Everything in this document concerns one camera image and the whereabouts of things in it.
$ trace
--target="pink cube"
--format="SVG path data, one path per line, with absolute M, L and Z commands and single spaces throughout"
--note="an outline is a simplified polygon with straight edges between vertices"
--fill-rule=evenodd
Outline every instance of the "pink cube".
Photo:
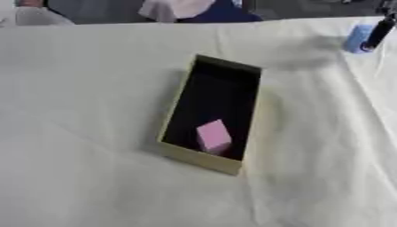
M 231 145 L 231 137 L 222 120 L 198 127 L 197 133 L 198 143 L 204 152 L 220 154 Z

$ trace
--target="person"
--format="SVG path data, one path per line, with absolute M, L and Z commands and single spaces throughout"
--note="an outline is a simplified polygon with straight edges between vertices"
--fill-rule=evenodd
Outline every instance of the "person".
M 17 0 L 8 12 L 2 10 L 0 27 L 73 25 L 73 22 L 45 7 L 44 0 Z

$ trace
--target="foam cube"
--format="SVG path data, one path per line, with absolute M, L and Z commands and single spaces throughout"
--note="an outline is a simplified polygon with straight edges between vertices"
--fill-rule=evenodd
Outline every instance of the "foam cube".
M 212 121 L 197 128 L 198 143 L 204 152 L 220 154 L 231 145 L 231 137 L 222 120 Z
M 372 25 L 357 25 L 347 38 L 344 49 L 352 53 L 366 53 L 367 51 L 363 51 L 361 45 L 368 40 L 373 29 Z

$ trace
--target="tan box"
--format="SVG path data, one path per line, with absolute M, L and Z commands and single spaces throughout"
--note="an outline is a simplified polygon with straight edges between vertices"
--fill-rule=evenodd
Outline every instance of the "tan box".
M 185 76 L 158 141 L 164 154 L 237 175 L 242 166 L 261 83 L 261 69 L 198 55 Z M 222 155 L 200 151 L 196 128 L 222 119 L 232 144 Z

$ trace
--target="white tablecloth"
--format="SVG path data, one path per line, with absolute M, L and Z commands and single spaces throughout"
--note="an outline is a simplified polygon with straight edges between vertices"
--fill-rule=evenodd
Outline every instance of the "white tablecloth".
M 0 226 L 394 226 L 396 34 L 340 49 L 365 20 L 1 29 Z M 267 68 L 239 176 L 155 144 L 196 53 Z

